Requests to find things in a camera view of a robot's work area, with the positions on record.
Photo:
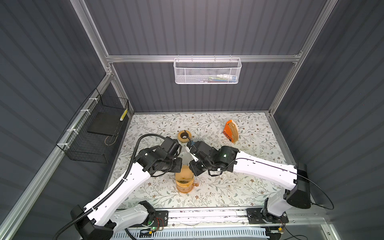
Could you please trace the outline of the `clear frosted glass dripper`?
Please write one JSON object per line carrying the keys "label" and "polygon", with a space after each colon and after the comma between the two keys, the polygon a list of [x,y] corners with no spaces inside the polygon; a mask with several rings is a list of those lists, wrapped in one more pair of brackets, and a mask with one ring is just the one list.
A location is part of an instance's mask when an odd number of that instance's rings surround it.
{"label": "clear frosted glass dripper", "polygon": [[179,157],[182,159],[183,166],[189,166],[190,162],[194,160],[190,152],[188,152],[186,149],[182,149]]}

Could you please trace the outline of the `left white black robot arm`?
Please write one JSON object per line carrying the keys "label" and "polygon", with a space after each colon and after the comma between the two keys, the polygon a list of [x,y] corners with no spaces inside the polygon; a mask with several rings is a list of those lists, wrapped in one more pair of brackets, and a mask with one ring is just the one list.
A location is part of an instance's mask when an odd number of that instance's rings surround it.
{"label": "left white black robot arm", "polygon": [[147,201],[122,211],[118,207],[156,172],[179,173],[180,152],[180,147],[155,146],[141,150],[123,175],[102,194],[83,208],[73,208],[71,217],[82,239],[109,240],[113,234],[129,227],[158,226],[156,210]]}

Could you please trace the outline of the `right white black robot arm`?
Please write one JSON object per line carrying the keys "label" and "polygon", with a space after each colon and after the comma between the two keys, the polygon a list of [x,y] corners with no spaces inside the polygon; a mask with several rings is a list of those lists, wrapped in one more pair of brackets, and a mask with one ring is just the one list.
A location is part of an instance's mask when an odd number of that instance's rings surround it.
{"label": "right white black robot arm", "polygon": [[195,176],[204,172],[220,176],[224,172],[246,174],[268,180],[281,187],[270,195],[255,217],[264,223],[285,223],[291,208],[310,209],[310,181],[306,165],[282,165],[251,156],[236,148],[223,146],[219,150],[204,142],[188,144],[192,156],[190,170]]}

